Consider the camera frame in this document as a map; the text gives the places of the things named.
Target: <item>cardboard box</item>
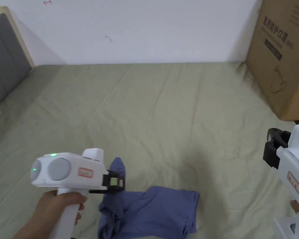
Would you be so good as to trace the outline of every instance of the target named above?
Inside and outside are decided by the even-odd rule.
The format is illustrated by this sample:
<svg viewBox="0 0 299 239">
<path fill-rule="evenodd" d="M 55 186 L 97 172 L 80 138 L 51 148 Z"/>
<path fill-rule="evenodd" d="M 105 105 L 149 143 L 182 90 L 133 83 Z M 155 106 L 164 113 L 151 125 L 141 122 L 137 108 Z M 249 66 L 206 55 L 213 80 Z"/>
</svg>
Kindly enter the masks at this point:
<svg viewBox="0 0 299 239">
<path fill-rule="evenodd" d="M 299 0 L 264 0 L 247 66 L 281 120 L 299 120 Z"/>
</svg>

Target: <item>red label sticker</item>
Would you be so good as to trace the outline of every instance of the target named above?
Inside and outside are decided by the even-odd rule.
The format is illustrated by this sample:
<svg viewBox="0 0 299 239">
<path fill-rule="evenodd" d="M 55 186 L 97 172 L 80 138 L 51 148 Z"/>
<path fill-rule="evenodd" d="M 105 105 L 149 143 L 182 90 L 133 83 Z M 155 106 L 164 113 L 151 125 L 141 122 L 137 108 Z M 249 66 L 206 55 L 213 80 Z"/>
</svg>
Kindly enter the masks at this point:
<svg viewBox="0 0 299 239">
<path fill-rule="evenodd" d="M 92 178 L 93 170 L 79 168 L 79 176 Z"/>
<path fill-rule="evenodd" d="M 299 194 L 299 183 L 291 172 L 288 172 L 287 178 Z"/>
</svg>

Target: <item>hand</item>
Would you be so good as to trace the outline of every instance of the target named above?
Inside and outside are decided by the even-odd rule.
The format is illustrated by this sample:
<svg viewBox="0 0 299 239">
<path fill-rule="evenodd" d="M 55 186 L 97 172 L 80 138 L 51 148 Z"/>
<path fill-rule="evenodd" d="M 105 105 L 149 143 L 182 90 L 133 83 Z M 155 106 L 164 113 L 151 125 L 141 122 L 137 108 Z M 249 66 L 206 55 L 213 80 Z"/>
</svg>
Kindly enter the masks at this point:
<svg viewBox="0 0 299 239">
<path fill-rule="evenodd" d="M 87 197 L 78 192 L 68 192 L 56 195 L 57 190 L 48 191 L 43 194 L 30 221 L 22 227 L 14 239 L 47 239 L 58 222 L 65 207 L 72 204 L 80 204 L 79 210 L 84 209 L 83 203 Z M 75 224 L 80 220 L 78 213 Z"/>
<path fill-rule="evenodd" d="M 299 213 L 299 203 L 296 200 L 290 201 L 290 205 L 295 213 Z"/>
</svg>

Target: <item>green bedsheet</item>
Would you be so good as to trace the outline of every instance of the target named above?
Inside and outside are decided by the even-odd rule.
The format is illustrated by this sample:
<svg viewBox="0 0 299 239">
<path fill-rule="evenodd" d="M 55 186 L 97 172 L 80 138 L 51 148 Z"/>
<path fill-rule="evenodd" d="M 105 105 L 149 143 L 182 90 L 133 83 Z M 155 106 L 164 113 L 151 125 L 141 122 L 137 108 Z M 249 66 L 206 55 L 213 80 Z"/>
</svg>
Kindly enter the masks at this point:
<svg viewBox="0 0 299 239">
<path fill-rule="evenodd" d="M 0 104 L 0 239 L 30 218 L 42 192 L 33 161 L 104 149 L 121 157 L 126 189 L 200 192 L 190 238 L 273 238 L 290 194 L 262 160 L 267 130 L 291 131 L 244 64 L 35 67 Z M 90 195 L 73 236 L 96 238 L 101 195 Z"/>
</svg>

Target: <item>white handle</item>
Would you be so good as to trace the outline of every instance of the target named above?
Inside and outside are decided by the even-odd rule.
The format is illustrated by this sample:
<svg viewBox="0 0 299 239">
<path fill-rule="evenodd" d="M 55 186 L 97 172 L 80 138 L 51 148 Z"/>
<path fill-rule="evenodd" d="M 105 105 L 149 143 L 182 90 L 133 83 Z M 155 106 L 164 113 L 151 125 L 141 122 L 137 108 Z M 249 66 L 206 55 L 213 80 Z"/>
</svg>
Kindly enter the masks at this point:
<svg viewBox="0 0 299 239">
<path fill-rule="evenodd" d="M 58 188 L 58 195 L 67 192 L 79 192 L 87 196 L 88 189 L 83 188 Z M 49 239 L 70 239 L 75 224 L 75 219 L 79 211 L 79 204 L 67 206 L 63 211 L 59 221 L 52 230 Z"/>
</svg>

